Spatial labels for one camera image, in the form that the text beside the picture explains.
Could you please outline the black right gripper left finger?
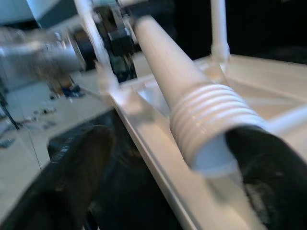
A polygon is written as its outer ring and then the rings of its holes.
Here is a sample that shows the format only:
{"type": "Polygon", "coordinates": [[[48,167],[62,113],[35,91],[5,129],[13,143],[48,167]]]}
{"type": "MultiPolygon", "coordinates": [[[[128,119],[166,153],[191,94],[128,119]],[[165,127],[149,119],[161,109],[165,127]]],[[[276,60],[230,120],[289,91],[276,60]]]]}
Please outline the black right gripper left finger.
{"type": "Polygon", "coordinates": [[[115,145],[92,126],[67,139],[1,222],[2,230],[80,230],[115,145]]]}

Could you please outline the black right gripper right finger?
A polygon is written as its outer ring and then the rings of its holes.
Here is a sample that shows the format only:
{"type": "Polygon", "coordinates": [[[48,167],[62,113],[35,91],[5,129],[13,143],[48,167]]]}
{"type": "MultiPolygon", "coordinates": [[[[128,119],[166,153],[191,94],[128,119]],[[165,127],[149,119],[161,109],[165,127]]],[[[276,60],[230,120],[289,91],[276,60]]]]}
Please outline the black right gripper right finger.
{"type": "Polygon", "coordinates": [[[255,126],[234,128],[225,139],[262,224],[269,230],[305,230],[307,164],[283,140],[255,126]]]}

